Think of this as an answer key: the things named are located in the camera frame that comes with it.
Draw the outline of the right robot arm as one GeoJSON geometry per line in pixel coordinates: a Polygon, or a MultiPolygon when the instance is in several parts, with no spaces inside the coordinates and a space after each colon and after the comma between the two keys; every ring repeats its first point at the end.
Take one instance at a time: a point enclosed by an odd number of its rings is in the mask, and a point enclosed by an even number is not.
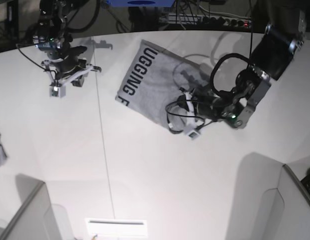
{"type": "Polygon", "coordinates": [[[72,11],[75,14],[87,3],[86,0],[42,0],[40,1],[40,15],[35,24],[33,43],[38,50],[47,55],[47,60],[40,64],[30,59],[21,51],[21,44],[16,44],[18,51],[31,63],[48,73],[51,87],[61,88],[68,83],[75,87],[82,87],[84,75],[89,72],[100,72],[101,68],[80,58],[88,47],[84,45],[71,46],[72,34],[87,31],[97,20],[101,8],[101,1],[97,0],[91,20],[81,28],[71,28],[72,11]]]}

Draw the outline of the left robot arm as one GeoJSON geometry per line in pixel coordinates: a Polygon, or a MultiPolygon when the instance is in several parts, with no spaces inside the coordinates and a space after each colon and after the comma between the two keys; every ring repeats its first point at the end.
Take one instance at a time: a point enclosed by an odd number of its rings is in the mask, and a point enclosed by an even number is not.
{"type": "Polygon", "coordinates": [[[278,80],[304,42],[306,29],[306,1],[267,0],[265,2],[268,24],[260,43],[249,57],[229,53],[221,57],[213,68],[206,86],[181,89],[183,95],[175,102],[186,111],[188,120],[201,120],[199,130],[206,120],[223,121],[233,129],[246,127],[259,102],[271,87],[271,80],[278,80]],[[236,77],[235,86],[218,90],[214,78],[221,65],[228,59],[247,63],[236,77]]]}

